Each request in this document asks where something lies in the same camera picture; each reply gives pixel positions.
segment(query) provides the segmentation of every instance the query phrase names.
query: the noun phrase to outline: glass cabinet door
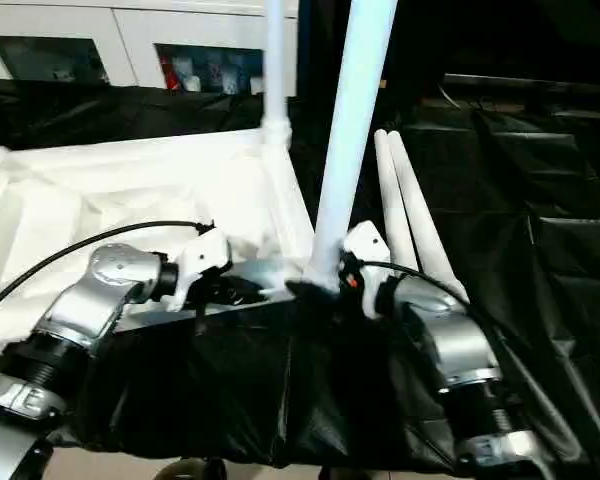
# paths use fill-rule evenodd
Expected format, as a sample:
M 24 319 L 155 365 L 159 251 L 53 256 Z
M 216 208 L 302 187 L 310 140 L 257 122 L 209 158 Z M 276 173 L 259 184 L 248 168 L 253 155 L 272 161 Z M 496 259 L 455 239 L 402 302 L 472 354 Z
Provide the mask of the glass cabinet door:
M 229 95 L 263 91 L 261 50 L 165 44 L 155 48 L 170 90 Z
M 107 8 L 0 5 L 0 78 L 135 85 Z
M 109 83 L 91 39 L 0 37 L 0 60 L 14 80 Z

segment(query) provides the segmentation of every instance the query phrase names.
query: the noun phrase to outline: black cable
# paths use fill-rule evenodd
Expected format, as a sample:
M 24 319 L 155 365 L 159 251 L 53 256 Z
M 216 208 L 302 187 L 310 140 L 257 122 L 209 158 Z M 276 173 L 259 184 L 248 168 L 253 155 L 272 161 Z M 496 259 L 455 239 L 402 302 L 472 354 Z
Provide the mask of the black cable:
M 360 264 L 363 266 L 366 265 L 369 267 L 388 268 L 390 270 L 396 270 L 398 272 L 405 273 L 411 277 L 420 278 L 420 279 L 424 280 L 425 282 L 430 283 L 430 284 L 434 285 L 435 287 L 438 287 L 440 290 L 447 293 L 448 295 L 451 295 L 460 305 L 462 305 L 467 310 L 467 312 L 474 310 L 474 308 L 471 306 L 471 304 L 469 302 L 467 302 L 464 298 L 462 298 L 460 295 L 458 295 L 453 289 L 447 287 L 444 283 L 442 283 L 439 280 L 436 280 L 435 278 L 427 275 L 426 273 L 422 273 L 418 270 L 414 270 L 413 268 L 405 267 L 403 265 L 398 265 L 397 263 L 391 263 L 391 262 L 377 262 L 375 260 L 361 260 Z
M 86 238 L 84 240 L 79 241 L 78 243 L 74 243 L 73 245 L 64 248 L 53 255 L 48 256 L 44 260 L 36 263 L 29 270 L 24 272 L 18 278 L 16 278 L 13 282 L 7 285 L 0 292 L 0 303 L 7 298 L 16 288 L 22 285 L 24 282 L 33 277 L 40 270 L 50 265 L 51 263 L 59 260 L 60 258 L 69 255 L 70 253 L 75 252 L 76 250 L 80 250 L 83 247 L 91 245 L 93 243 L 99 242 L 100 240 L 104 240 L 105 238 L 115 237 L 116 235 L 120 235 L 121 233 L 131 232 L 133 230 L 140 230 L 143 228 L 151 228 L 151 227 L 193 227 L 198 230 L 198 233 L 202 234 L 206 230 L 209 229 L 208 225 L 204 225 L 196 222 L 187 222 L 183 220 L 157 220 L 153 222 L 143 222 L 143 223 L 134 223 L 132 225 L 125 225 L 124 227 L 114 228 L 113 230 L 109 230 L 107 232 L 102 232 L 92 237 Z

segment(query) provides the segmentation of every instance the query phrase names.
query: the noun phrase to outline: black connector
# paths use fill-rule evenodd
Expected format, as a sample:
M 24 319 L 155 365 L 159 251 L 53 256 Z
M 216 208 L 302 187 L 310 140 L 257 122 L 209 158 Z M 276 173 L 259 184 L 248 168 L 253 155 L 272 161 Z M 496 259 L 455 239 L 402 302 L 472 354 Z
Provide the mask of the black connector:
M 89 367 L 89 355 L 79 345 L 44 333 L 33 333 L 4 350 L 5 375 L 45 388 L 65 400 L 77 396 Z

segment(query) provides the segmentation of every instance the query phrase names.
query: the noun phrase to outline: black plastic sheet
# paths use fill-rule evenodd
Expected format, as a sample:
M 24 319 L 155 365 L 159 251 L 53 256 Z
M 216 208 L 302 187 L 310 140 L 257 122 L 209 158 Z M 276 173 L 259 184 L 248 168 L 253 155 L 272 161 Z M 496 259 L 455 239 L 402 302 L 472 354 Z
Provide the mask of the black plastic sheet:
M 290 105 L 315 219 L 330 108 Z M 0 82 L 0 144 L 32 148 L 258 125 L 260 98 Z M 600 123 L 378 100 L 458 278 L 559 478 L 600 478 Z M 352 224 L 382 227 L 373 143 Z M 289 302 L 119 334 L 72 421 L 94 450 L 451 473 L 443 411 L 395 332 Z

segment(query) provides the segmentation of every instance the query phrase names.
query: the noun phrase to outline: black tablecloth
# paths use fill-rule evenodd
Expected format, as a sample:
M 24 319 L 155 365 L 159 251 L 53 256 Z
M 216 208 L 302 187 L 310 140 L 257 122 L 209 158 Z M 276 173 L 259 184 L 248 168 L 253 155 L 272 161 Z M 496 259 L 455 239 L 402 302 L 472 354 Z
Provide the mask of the black tablecloth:
M 312 219 L 329 105 L 290 102 Z M 13 149 L 256 127 L 258 97 L 0 82 Z M 559 478 L 600 478 L 600 122 L 415 108 L 381 92 L 436 226 Z M 352 224 L 382 228 L 373 143 Z M 289 302 L 119 334 L 72 427 L 88 448 L 452 472 L 443 411 L 387 330 Z

